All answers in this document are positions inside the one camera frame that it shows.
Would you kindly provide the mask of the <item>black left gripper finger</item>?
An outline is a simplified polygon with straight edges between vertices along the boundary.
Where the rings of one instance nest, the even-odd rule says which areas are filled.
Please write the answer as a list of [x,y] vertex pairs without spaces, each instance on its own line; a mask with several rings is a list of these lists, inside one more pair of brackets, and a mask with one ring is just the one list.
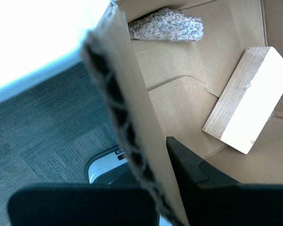
[[283,226],[283,185],[240,183],[175,137],[166,147],[191,226]]
[[13,226],[157,226],[149,193],[133,185],[33,184],[8,200]]

